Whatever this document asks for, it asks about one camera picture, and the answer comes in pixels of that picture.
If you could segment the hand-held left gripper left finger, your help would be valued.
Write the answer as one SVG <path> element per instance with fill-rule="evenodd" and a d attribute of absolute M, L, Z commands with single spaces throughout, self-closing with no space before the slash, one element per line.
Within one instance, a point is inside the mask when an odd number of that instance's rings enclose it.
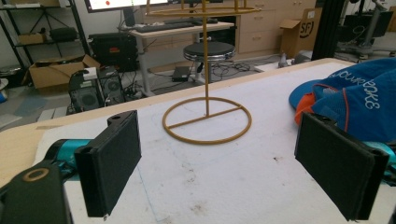
<path fill-rule="evenodd" d="M 141 159 L 137 111 L 110 117 L 74 155 L 88 216 L 110 215 Z"/>

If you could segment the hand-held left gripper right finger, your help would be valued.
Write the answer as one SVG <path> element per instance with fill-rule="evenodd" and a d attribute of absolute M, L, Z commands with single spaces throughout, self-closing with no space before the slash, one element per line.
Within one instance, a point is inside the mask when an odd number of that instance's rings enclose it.
<path fill-rule="evenodd" d="M 347 220 L 367 220 L 389 163 L 389 154 L 339 129 L 321 115 L 304 113 L 295 159 Z"/>

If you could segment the blue baseball cap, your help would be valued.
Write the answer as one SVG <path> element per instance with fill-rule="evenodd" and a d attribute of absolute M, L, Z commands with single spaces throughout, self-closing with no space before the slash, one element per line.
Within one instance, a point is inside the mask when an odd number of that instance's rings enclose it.
<path fill-rule="evenodd" d="M 396 141 L 396 58 L 357 63 L 307 81 L 289 96 L 299 122 L 304 112 L 336 122 L 361 141 Z"/>

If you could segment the gold metal hat stand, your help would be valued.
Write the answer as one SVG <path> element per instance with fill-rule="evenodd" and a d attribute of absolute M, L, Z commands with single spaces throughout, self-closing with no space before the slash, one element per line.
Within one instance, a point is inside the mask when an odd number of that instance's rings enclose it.
<path fill-rule="evenodd" d="M 204 28 L 203 38 L 204 39 L 202 42 L 205 43 L 205 47 L 207 47 L 207 43 L 209 42 L 208 35 L 207 35 L 207 21 L 206 21 L 209 17 L 211 17 L 211 16 L 223 17 L 223 16 L 242 15 L 242 14 L 248 14 L 248 13 L 254 13 L 254 12 L 260 11 L 260 9 L 257 7 L 249 7 L 247 0 L 243 0 L 242 6 L 239 5 L 238 0 L 233 0 L 232 7 L 208 7 L 206 5 L 206 0 L 201 0 L 202 6 L 198 8 L 197 13 L 188 13 L 188 10 L 186 8 L 184 8 L 184 5 L 185 5 L 184 0 L 180 0 L 180 4 L 181 4 L 181 6 L 179 9 L 165 9 L 165 10 L 151 11 L 150 3 L 147 3 L 146 14 L 148 16 L 164 16 L 164 17 L 170 17 L 170 16 L 180 16 L 180 17 L 198 16 L 198 17 L 201 17 L 204 20 L 203 21 L 203 28 Z M 173 125 L 168 125 L 166 123 L 168 115 L 174 109 L 176 109 L 177 107 L 179 107 L 181 105 L 184 105 L 187 103 L 192 103 L 192 102 L 197 102 L 197 101 L 205 102 L 205 114 L 202 117 L 197 118 L 197 119 L 186 120 L 186 121 L 176 123 Z M 210 108 L 209 108 L 209 104 L 211 101 L 227 103 L 227 104 L 233 105 L 233 108 L 211 114 Z M 181 126 L 189 125 L 189 124 L 192 124 L 194 122 L 198 122 L 198 121 L 201 121 L 204 119 L 211 119 L 216 116 L 221 116 L 223 114 L 231 113 L 231 112 L 234 112 L 237 110 L 243 111 L 245 113 L 245 115 L 247 116 L 247 126 L 240 133 L 237 133 L 230 137 L 226 137 L 224 139 L 194 140 L 194 139 L 190 139 L 190 138 L 178 135 L 172 131 L 173 128 L 178 128 Z M 180 141 L 183 141 L 186 143 L 190 143 L 190 144 L 196 144 L 196 145 L 216 145 L 216 144 L 223 144 L 223 143 L 233 141 L 233 140 L 239 138 L 240 136 L 242 136 L 243 134 L 245 134 L 248 131 L 248 129 L 250 128 L 251 123 L 252 123 L 251 114 L 244 106 L 238 104 L 237 102 L 228 100 L 228 99 L 223 99 L 223 98 L 219 98 L 219 97 L 210 97 L 208 81 L 205 82 L 205 96 L 204 97 L 191 98 L 188 100 L 181 101 L 175 105 L 172 105 L 163 115 L 163 127 L 168 134 L 170 134 L 172 137 L 176 138 L 177 140 L 180 140 Z"/>

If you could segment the open cardboard box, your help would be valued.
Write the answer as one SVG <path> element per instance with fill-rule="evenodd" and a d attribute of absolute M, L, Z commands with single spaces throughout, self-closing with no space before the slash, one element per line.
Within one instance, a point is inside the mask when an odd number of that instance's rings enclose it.
<path fill-rule="evenodd" d="M 53 58 L 36 61 L 29 67 L 29 73 L 37 89 L 67 84 L 77 71 L 87 67 L 100 67 L 90 55 Z"/>

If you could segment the white table mat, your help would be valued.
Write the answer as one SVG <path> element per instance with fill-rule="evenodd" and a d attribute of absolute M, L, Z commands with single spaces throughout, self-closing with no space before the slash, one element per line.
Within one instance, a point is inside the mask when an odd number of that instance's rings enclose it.
<path fill-rule="evenodd" d="M 51 125 L 37 157 L 63 138 L 94 138 L 109 116 L 138 112 L 142 158 L 108 218 L 87 215 L 81 185 L 65 184 L 76 224 L 386 224 L 396 206 L 396 188 L 382 185 L 367 221 L 348 222 L 294 158 L 297 127 L 288 98 L 298 85 L 346 67 L 326 59 L 239 77 L 210 87 L 214 96 L 244 105 L 253 117 L 242 137 L 197 146 L 169 136 L 162 116 L 201 88 L 64 117 Z"/>

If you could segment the black equipment case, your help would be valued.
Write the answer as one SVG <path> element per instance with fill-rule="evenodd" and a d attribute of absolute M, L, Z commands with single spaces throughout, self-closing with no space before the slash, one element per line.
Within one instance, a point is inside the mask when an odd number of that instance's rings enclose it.
<path fill-rule="evenodd" d="M 137 64 L 136 40 L 126 33 L 89 35 L 92 57 L 101 65 L 113 65 L 121 72 L 135 71 Z"/>

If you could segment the small black box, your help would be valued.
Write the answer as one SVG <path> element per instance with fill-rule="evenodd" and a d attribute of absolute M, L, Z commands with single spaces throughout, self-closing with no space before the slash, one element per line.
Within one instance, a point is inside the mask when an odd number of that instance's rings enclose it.
<path fill-rule="evenodd" d="M 190 68 L 188 66 L 178 66 L 172 75 L 173 82 L 185 82 L 190 77 Z"/>

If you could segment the printed cardboard box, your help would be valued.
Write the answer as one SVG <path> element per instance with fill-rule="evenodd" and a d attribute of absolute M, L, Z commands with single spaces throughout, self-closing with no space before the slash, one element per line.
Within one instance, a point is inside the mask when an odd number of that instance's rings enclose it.
<path fill-rule="evenodd" d="M 315 46 L 322 8 L 307 8 L 299 20 L 285 19 L 279 27 L 283 30 L 280 52 L 295 58 L 301 50 Z"/>

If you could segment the grey metal stand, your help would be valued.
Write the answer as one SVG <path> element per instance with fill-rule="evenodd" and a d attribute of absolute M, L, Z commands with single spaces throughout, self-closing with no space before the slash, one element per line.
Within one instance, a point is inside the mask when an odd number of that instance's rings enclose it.
<path fill-rule="evenodd" d="M 376 51 L 388 52 L 390 57 L 395 57 L 396 47 L 373 46 L 375 39 L 386 33 L 393 12 L 387 10 L 380 0 L 371 0 L 375 7 L 366 12 L 363 11 L 365 0 L 349 0 L 350 3 L 358 1 L 361 1 L 359 10 L 344 17 L 336 51 L 357 55 L 361 60 L 367 60 Z"/>

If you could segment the light wooden desk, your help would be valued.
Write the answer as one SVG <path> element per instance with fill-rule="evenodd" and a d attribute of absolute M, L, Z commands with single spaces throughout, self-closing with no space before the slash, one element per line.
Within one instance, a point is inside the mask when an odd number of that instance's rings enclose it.
<path fill-rule="evenodd" d="M 154 93 L 150 89 L 149 69 L 157 66 L 164 66 L 171 63 L 179 63 L 185 60 L 183 56 L 183 47 L 171 47 L 170 49 L 161 49 L 146 52 L 144 41 L 147 39 L 161 39 L 166 37 L 177 37 L 181 35 L 189 35 L 191 41 L 198 41 L 200 33 L 204 31 L 203 26 L 192 26 L 173 30 L 163 30 L 150 33 L 139 33 L 136 30 L 130 31 L 129 34 L 136 39 L 136 47 L 138 53 L 138 62 L 143 82 L 143 94 L 153 96 Z"/>

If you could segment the black metal shelf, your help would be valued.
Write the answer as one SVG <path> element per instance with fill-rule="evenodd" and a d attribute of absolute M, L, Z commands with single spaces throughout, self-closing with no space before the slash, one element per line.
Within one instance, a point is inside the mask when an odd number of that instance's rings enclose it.
<path fill-rule="evenodd" d="M 90 49 L 78 15 L 77 0 L 0 0 L 0 26 L 17 61 L 16 77 L 9 77 L 16 86 L 29 85 L 29 67 L 36 55 L 31 49 L 52 47 L 58 57 L 64 49 L 79 44 L 83 54 Z"/>

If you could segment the round black stool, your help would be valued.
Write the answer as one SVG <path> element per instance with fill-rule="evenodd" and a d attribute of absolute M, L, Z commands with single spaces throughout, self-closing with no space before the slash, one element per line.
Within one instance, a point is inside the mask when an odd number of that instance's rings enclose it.
<path fill-rule="evenodd" d="M 183 57 L 195 63 L 195 80 L 201 83 L 211 82 L 212 63 L 224 62 L 235 55 L 235 46 L 209 41 L 207 47 L 204 42 L 193 43 L 183 49 Z"/>

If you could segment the wooden drawer cabinet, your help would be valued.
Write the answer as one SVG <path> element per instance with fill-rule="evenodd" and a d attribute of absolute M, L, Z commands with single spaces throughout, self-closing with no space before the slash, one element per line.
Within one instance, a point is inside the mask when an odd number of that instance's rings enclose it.
<path fill-rule="evenodd" d="M 317 8 L 316 0 L 248 0 L 247 3 L 261 11 L 237 19 L 236 46 L 240 58 L 281 53 L 280 23 L 285 19 L 299 20 L 305 9 Z"/>

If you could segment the computer monitor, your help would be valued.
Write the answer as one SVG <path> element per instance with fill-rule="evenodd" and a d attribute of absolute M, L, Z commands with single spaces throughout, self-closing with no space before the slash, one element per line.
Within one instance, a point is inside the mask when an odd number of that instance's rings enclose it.
<path fill-rule="evenodd" d="M 147 3 L 151 5 L 167 4 L 168 0 L 84 0 L 89 13 L 141 7 Z"/>

